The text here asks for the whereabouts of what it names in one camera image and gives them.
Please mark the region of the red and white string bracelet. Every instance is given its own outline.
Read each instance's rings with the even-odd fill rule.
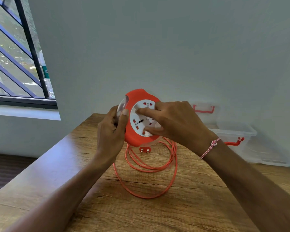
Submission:
[[[201,159],[203,159],[204,158],[204,156],[206,156],[206,154],[207,153],[209,153],[209,151],[214,147],[214,146],[216,146],[217,145],[217,142],[220,140],[221,138],[217,138],[216,140],[213,140],[212,141],[212,143],[211,143],[211,146],[207,149],[207,151],[206,152],[204,152],[204,154],[203,155],[201,155]]]

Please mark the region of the red handle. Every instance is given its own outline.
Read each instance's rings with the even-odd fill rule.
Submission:
[[[237,142],[225,142],[224,144],[228,146],[238,146],[245,138],[238,138]]]
[[[215,106],[212,106],[212,110],[211,111],[201,111],[201,110],[196,110],[195,107],[197,105],[193,105],[193,109],[194,109],[194,112],[198,112],[198,113],[209,113],[209,114],[212,114],[215,110]]]

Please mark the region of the wood grain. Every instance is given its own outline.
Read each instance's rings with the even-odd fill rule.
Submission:
[[[0,190],[0,231],[32,209],[75,175],[96,152],[94,114]],[[171,180],[173,169],[145,174],[132,169],[124,158],[116,166],[125,184],[140,194],[154,194]],[[140,154],[153,166],[164,164],[169,151],[155,144]],[[290,169],[254,165],[290,193]],[[258,231],[223,181],[185,147],[178,147],[178,173],[171,189],[152,200],[126,192],[110,167],[85,197],[66,231]]]

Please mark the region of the forearm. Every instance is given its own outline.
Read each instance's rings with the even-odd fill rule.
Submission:
[[[48,199],[5,232],[60,232],[109,165],[92,160]]]
[[[260,231],[290,231],[290,195],[222,141],[204,160],[221,177]]]

